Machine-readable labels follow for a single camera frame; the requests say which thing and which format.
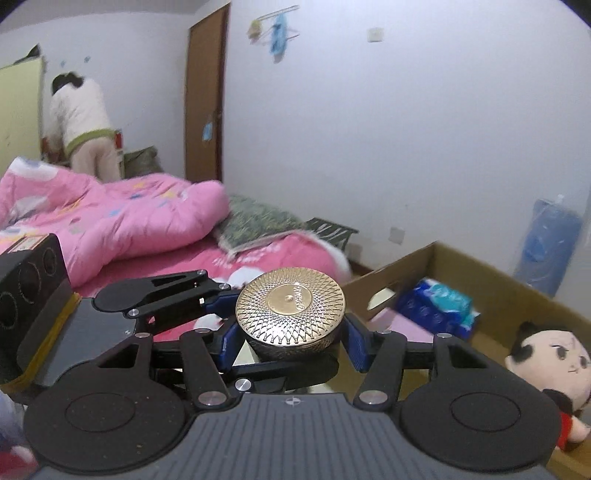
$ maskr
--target person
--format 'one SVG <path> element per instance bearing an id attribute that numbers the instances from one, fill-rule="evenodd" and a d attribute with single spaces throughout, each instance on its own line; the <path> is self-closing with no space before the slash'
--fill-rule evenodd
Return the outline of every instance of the person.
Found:
<path id="1" fill-rule="evenodd" d="M 99 84 L 70 72 L 54 78 L 51 89 L 49 126 L 43 142 L 48 153 L 63 147 L 73 171 L 103 182 L 120 180 L 115 132 Z"/>

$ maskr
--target light switch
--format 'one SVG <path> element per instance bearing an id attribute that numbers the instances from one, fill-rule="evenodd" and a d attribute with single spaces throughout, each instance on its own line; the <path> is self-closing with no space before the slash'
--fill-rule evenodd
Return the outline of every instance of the light switch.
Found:
<path id="1" fill-rule="evenodd" d="M 368 30 L 368 42 L 384 41 L 384 29 L 383 28 L 370 28 Z"/>
<path id="2" fill-rule="evenodd" d="M 402 245 L 402 242 L 404 242 L 405 233 L 406 232 L 401 228 L 393 226 L 390 229 L 390 236 L 388 237 L 388 240 L 390 240 L 393 244 Z"/>

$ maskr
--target red object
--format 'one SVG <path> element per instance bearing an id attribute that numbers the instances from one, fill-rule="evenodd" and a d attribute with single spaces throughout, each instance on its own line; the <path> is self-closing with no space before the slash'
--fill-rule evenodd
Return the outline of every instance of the red object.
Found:
<path id="1" fill-rule="evenodd" d="M 18 455 L 9 452 L 0 452 L 0 475 L 30 467 L 31 465 Z"/>
<path id="2" fill-rule="evenodd" d="M 49 153 L 49 140 L 47 137 L 41 139 L 41 153 Z"/>
<path id="3" fill-rule="evenodd" d="M 560 429 L 560 437 L 558 437 L 556 446 L 560 450 L 564 450 L 566 448 L 566 442 L 569 440 L 570 431 L 573 428 L 573 418 L 566 413 L 560 412 L 560 421 L 562 428 Z"/>
<path id="4" fill-rule="evenodd" d="M 115 130 L 115 147 L 117 150 L 123 148 L 123 132 L 121 130 Z"/>

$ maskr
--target pink comforter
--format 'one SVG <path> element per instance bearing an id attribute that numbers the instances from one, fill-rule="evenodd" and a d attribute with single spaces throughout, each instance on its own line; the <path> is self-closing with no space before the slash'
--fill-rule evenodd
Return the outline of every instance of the pink comforter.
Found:
<path id="1" fill-rule="evenodd" d="M 23 235 L 55 233 L 75 288 L 113 260 L 190 245 L 228 213 L 228 196 L 216 181 L 152 174 L 102 184 L 17 158 L 0 180 L 0 252 Z"/>

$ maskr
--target round black pad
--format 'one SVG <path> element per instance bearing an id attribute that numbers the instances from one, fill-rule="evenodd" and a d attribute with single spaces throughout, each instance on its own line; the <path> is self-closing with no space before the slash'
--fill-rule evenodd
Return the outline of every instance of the round black pad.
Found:
<path id="1" fill-rule="evenodd" d="M 134 415 L 134 402 L 114 393 L 94 393 L 77 398 L 66 410 L 66 419 L 70 425 L 85 432 L 120 429 Z"/>
<path id="2" fill-rule="evenodd" d="M 97 475 L 165 454 L 183 429 L 183 403 L 138 373 L 83 364 L 37 397 L 25 415 L 25 434 L 41 462 Z"/>
<path id="3" fill-rule="evenodd" d="M 545 462 L 560 433 L 556 406 L 513 375 L 458 369 L 402 403 L 404 434 L 427 455 L 475 472 Z"/>
<path id="4" fill-rule="evenodd" d="M 500 432 L 521 416 L 517 404 L 494 393 L 468 393 L 451 404 L 453 417 L 465 427 L 480 432 Z"/>
<path id="5" fill-rule="evenodd" d="M 140 304 L 153 288 L 147 278 L 121 280 L 103 288 L 93 302 L 102 312 L 124 312 Z"/>

